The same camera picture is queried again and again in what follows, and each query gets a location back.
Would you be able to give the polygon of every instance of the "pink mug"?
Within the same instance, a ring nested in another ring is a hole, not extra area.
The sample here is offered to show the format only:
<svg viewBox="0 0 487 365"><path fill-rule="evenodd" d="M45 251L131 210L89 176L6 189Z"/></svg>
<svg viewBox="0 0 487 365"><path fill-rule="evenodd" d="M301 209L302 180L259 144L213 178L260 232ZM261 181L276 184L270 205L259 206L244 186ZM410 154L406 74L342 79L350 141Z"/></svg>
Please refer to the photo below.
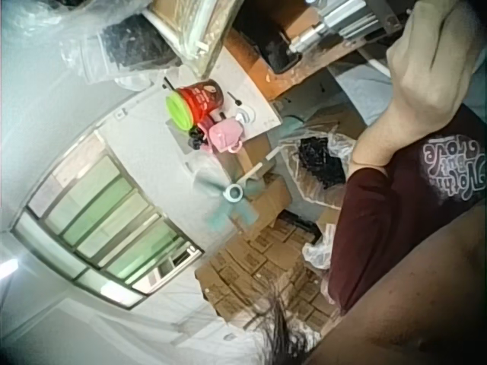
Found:
<svg viewBox="0 0 487 365"><path fill-rule="evenodd" d="M242 148L240 137L243 133L244 127L236 119L229 118L212 126L208 131L208 139L218 152L236 154Z"/></svg>

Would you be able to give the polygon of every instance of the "metal tool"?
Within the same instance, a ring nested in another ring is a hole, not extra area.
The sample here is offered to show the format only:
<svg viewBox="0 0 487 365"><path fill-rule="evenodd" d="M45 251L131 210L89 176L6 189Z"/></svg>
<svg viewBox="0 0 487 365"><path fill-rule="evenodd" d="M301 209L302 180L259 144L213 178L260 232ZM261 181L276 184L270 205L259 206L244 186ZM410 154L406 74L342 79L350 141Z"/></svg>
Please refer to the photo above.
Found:
<svg viewBox="0 0 487 365"><path fill-rule="evenodd" d="M289 52L305 53L331 36L341 36L353 42L383 28L387 34L401 29L397 11L386 0L307 0L314 6L322 21L295 37Z"/></svg>

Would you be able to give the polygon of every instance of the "dark red t-shirt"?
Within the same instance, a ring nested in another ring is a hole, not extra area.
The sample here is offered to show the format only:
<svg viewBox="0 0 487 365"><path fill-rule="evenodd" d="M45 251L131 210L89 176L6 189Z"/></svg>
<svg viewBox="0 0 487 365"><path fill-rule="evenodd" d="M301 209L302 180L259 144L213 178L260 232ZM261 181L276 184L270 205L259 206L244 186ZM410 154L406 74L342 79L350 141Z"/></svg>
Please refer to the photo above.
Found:
<svg viewBox="0 0 487 365"><path fill-rule="evenodd" d="M397 151L386 170L358 170L346 184L328 286L342 311L485 195L485 125L462 106L447 127Z"/></svg>

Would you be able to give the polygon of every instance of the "green lid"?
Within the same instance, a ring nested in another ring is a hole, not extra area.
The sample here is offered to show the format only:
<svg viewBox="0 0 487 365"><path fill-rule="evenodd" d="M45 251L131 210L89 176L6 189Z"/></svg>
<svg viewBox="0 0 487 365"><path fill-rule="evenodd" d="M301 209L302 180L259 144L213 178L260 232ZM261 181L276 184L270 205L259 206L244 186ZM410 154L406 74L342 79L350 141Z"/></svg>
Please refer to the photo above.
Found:
<svg viewBox="0 0 487 365"><path fill-rule="evenodd" d="M171 92L166 97L166 107L170 117L180 129L189 131L193 127L191 110L189 110L186 101L176 91Z"/></svg>

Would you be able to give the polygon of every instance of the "window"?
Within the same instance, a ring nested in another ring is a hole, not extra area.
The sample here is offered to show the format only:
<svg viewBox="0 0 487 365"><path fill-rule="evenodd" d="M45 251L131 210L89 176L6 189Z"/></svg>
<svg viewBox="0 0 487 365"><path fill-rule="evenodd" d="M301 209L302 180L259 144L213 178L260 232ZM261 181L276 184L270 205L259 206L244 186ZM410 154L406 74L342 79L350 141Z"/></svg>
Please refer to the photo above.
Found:
<svg viewBox="0 0 487 365"><path fill-rule="evenodd" d="M127 309L202 254L96 132L41 182L13 234L74 284Z"/></svg>

